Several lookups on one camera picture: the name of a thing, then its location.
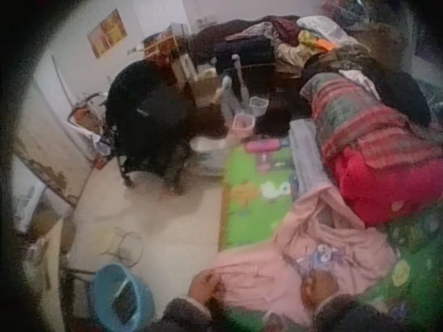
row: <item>picture on wall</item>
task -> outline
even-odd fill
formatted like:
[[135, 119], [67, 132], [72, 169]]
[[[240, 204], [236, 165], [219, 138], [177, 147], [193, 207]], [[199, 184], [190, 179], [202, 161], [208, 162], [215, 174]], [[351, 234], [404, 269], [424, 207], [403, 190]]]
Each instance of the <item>picture on wall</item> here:
[[125, 26], [118, 10], [115, 9], [88, 34], [88, 39], [98, 59], [126, 36]]

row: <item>pink jacket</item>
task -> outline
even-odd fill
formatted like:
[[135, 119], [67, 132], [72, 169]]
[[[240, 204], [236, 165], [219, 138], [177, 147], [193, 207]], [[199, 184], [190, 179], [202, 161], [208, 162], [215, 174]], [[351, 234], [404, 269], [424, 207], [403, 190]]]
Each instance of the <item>pink jacket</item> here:
[[341, 292], [354, 295], [386, 276], [396, 259], [386, 235], [365, 229], [337, 188], [324, 183], [294, 203], [273, 241], [221, 252], [213, 268], [228, 305], [272, 311], [306, 326], [311, 317], [300, 298], [302, 275], [329, 270]]

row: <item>stroller wheel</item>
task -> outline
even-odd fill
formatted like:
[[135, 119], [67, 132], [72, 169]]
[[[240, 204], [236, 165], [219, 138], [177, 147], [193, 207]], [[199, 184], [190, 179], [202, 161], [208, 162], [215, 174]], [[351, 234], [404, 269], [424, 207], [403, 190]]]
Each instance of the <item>stroller wheel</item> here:
[[129, 188], [129, 189], [134, 188], [134, 182], [132, 182], [132, 180], [131, 180], [130, 177], [125, 176], [125, 177], [123, 178], [123, 180], [124, 180], [124, 182], [125, 182], [125, 187], [126, 187], [126, 188]]

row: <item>cartoon play mat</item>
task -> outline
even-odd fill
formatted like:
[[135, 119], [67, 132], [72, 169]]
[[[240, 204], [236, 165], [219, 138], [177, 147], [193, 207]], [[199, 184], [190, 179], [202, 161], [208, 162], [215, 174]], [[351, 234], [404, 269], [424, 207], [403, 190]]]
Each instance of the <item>cartoon play mat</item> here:
[[269, 239], [296, 195], [297, 180], [289, 140], [278, 151], [231, 155], [223, 183], [219, 249]]
[[[291, 151], [232, 153], [224, 181], [220, 249], [269, 239], [289, 210], [296, 178]], [[388, 234], [399, 261], [359, 298], [416, 330], [434, 331], [443, 312], [443, 204], [379, 228]], [[227, 331], [261, 331], [263, 313], [230, 307]], [[293, 324], [290, 331], [306, 331]]]

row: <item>clear plastic container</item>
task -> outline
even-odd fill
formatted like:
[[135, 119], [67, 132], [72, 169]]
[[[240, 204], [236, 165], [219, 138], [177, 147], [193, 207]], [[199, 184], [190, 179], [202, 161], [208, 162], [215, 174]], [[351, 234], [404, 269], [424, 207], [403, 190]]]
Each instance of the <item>clear plastic container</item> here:
[[269, 99], [254, 96], [249, 100], [249, 106], [254, 116], [263, 116], [268, 109]]
[[233, 134], [236, 139], [241, 140], [243, 138], [252, 136], [255, 128], [255, 116], [250, 114], [237, 114], [234, 117], [233, 122]]

